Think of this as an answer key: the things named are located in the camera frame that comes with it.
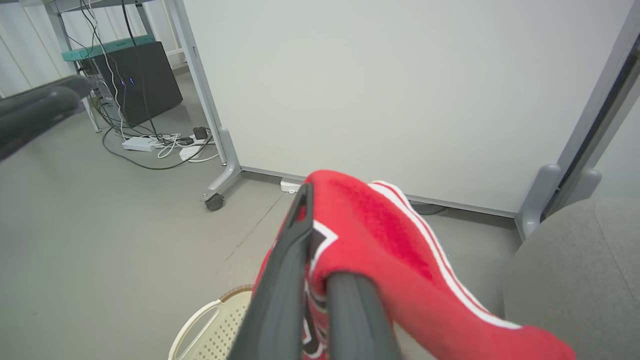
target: power strip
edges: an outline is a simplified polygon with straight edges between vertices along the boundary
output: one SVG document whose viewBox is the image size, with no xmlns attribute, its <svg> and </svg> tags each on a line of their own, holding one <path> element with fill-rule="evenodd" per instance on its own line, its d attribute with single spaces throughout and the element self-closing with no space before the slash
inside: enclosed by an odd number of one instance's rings
<svg viewBox="0 0 640 360">
<path fill-rule="evenodd" d="M 180 150 L 180 160 L 182 161 L 186 161 L 187 159 L 189 159 L 190 157 L 192 157 L 194 154 L 196 154 L 196 156 L 193 156 L 191 159 L 189 160 L 193 160 L 193 159 L 197 159 L 200 157 L 200 146 L 196 145 L 196 146 L 189 146 L 189 147 L 183 147 L 182 150 Z"/>
</svg>

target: floor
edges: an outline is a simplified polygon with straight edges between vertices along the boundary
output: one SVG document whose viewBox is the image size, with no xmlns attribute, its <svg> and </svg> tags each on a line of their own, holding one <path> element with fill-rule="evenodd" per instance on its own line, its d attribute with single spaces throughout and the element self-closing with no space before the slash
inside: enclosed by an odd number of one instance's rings
<svg viewBox="0 0 640 360">
<path fill-rule="evenodd" d="M 205 125 L 190 75 L 161 131 Z M 217 212 L 198 201 L 219 159 L 146 170 L 104 150 L 85 114 L 0 163 L 0 348 L 3 359 L 166 358 L 182 324 L 252 283 L 292 195 L 244 173 Z M 116 135 L 107 145 L 125 154 Z M 215 150 L 207 150 L 210 156 Z M 179 162 L 129 154 L 150 166 Z M 460 280 L 502 314 L 502 269 L 520 240 L 510 219 L 450 209 L 426 217 Z M 425 352 L 401 330 L 410 359 Z"/>
</svg>

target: laundry basket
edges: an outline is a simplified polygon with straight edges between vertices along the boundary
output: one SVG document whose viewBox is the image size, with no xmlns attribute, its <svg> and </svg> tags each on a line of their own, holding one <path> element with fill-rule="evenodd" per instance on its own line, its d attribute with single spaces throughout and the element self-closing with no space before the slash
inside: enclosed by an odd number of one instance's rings
<svg viewBox="0 0 640 360">
<path fill-rule="evenodd" d="M 169 360 L 225 360 L 249 307 L 252 288 L 253 286 L 246 285 L 233 289 L 193 314 L 173 341 Z M 177 354 L 192 326 L 207 314 L 211 314 L 211 319 L 189 346 L 181 354 Z"/>
</svg>

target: black computer case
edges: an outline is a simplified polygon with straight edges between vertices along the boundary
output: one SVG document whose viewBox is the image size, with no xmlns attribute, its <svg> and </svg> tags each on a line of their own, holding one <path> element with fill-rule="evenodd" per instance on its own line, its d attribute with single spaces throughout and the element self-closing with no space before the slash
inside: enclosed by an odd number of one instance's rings
<svg viewBox="0 0 640 360">
<path fill-rule="evenodd" d="M 133 47 L 107 53 L 109 65 L 114 74 L 113 83 L 118 88 L 117 99 L 122 107 L 122 115 L 127 123 L 133 125 L 140 124 L 149 117 L 155 117 L 182 102 L 182 94 L 175 82 L 162 43 L 139 45 L 138 55 L 141 67 L 138 65 L 136 49 Z M 83 68 L 89 74 L 92 71 L 95 72 L 97 67 L 111 96 L 115 95 L 111 72 L 107 68 L 104 55 L 96 56 L 92 60 L 93 64 L 83 61 Z M 148 115 L 143 97 L 143 76 Z"/>
</svg>

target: white partition board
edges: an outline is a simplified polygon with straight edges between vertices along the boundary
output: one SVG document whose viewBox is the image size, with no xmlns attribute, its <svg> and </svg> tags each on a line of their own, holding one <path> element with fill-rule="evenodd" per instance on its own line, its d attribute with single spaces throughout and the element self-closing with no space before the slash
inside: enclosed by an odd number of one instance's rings
<svg viewBox="0 0 640 360">
<path fill-rule="evenodd" d="M 516 213 L 633 0 L 184 0 L 244 167 Z"/>
</svg>

